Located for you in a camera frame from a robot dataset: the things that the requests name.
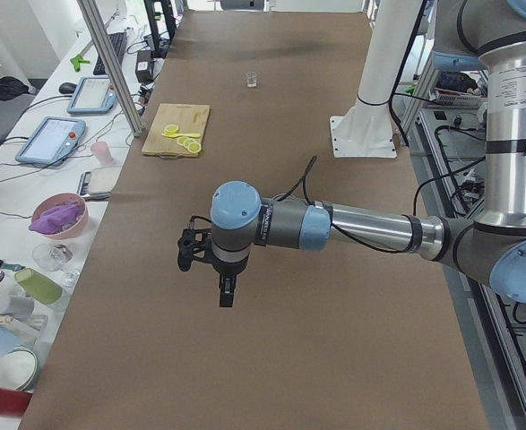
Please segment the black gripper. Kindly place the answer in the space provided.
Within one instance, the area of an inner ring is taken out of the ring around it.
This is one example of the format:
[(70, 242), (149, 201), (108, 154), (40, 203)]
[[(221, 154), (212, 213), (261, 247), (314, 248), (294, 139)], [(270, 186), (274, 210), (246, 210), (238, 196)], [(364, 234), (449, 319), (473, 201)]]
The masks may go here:
[(225, 262), (219, 258), (214, 259), (212, 264), (215, 271), (220, 275), (220, 307), (233, 305), (234, 290), (237, 284), (237, 276), (246, 268), (248, 258), (245, 257), (237, 262)]

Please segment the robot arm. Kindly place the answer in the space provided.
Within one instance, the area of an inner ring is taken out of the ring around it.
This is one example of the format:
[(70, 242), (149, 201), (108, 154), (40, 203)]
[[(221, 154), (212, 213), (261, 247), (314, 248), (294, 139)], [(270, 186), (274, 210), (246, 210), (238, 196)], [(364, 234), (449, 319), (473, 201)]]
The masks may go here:
[(473, 219), (394, 215), (286, 194), (264, 199), (248, 183), (211, 201), (204, 256), (233, 304), (253, 245), (320, 251), (348, 240), (387, 254), (418, 254), (526, 304), (526, 1), (441, 1), (435, 43), (488, 71), (484, 207)]

